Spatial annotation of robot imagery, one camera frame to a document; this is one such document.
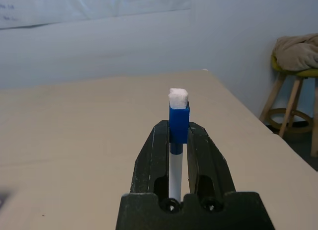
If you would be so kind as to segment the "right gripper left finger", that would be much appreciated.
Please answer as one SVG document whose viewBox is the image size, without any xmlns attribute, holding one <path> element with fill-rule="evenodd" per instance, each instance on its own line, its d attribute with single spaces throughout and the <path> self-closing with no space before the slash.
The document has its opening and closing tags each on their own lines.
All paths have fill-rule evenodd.
<svg viewBox="0 0 318 230">
<path fill-rule="evenodd" d="M 136 158 L 131 193 L 168 194 L 169 127 L 158 122 Z"/>
</svg>

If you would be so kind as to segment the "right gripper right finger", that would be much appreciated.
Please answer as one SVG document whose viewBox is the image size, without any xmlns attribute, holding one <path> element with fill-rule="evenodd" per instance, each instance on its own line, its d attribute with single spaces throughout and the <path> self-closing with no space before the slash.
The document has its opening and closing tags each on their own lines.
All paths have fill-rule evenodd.
<svg viewBox="0 0 318 230">
<path fill-rule="evenodd" d="M 227 161 L 207 131 L 194 122 L 188 128 L 187 162 L 191 194 L 222 198 L 226 193 L 236 192 Z"/>
</svg>

